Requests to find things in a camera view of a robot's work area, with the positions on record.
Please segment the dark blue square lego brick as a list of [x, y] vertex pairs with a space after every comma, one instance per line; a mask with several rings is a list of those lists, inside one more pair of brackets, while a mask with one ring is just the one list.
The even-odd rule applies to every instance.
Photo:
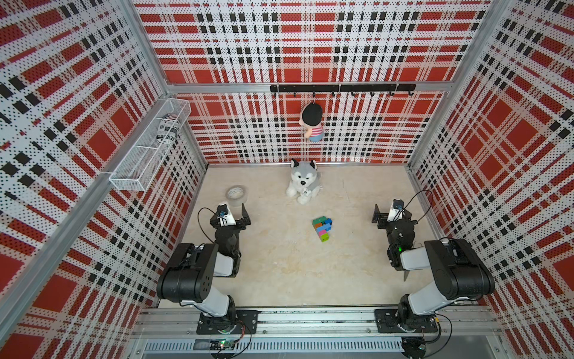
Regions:
[[327, 218], [324, 222], [324, 229], [326, 231], [330, 231], [332, 227], [332, 220], [330, 218]]

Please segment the light blue long lego brick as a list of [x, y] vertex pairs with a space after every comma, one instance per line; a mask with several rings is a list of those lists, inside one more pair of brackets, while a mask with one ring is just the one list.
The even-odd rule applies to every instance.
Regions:
[[316, 228], [316, 232], [318, 233], [319, 236], [327, 234], [330, 230], [331, 230], [330, 224], [324, 224], [321, 227]]

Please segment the green long lego brick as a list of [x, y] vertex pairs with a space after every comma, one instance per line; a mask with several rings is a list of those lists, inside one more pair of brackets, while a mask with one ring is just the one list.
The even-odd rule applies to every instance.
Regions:
[[325, 221], [327, 221], [327, 218], [325, 216], [322, 216], [320, 218], [316, 218], [312, 221], [312, 225], [316, 226], [317, 224], [319, 224], [320, 226], [325, 224]]

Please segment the pink green lego stack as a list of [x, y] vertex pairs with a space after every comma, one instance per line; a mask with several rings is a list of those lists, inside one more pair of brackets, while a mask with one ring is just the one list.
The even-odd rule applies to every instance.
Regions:
[[327, 231], [321, 231], [318, 233], [319, 238], [322, 242], [327, 242], [330, 239], [330, 236]]

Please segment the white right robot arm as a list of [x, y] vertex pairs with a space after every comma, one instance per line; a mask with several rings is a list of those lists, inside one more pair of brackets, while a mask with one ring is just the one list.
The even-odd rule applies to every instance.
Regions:
[[460, 300], [478, 301], [492, 294], [496, 281], [465, 239], [443, 237], [414, 246], [417, 220], [402, 200], [394, 200], [389, 212], [375, 206], [372, 223], [387, 235], [387, 257], [398, 272], [431, 270], [433, 280], [421, 290], [402, 296], [395, 325], [415, 331], [435, 313]]

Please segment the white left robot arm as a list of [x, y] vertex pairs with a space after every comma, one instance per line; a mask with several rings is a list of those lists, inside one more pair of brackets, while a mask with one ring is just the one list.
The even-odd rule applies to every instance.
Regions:
[[228, 203], [221, 203], [212, 213], [210, 224], [215, 240], [201, 245], [179, 244], [157, 283], [161, 300], [182, 307], [192, 306], [203, 314], [204, 320], [215, 320], [234, 326], [236, 306], [231, 296], [217, 290], [215, 278], [234, 278], [242, 260], [240, 232], [251, 225], [245, 206], [242, 217], [234, 218]]

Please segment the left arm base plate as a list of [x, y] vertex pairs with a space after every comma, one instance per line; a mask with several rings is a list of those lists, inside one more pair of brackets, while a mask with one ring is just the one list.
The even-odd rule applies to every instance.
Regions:
[[257, 332], [257, 310], [231, 309], [224, 317], [209, 317], [201, 314], [196, 329], [198, 335], [255, 334]]

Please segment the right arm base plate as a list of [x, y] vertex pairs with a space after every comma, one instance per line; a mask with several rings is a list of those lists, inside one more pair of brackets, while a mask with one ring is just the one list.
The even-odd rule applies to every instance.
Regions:
[[375, 310], [375, 324], [381, 334], [439, 332], [434, 315], [415, 315], [408, 309], [384, 308]]

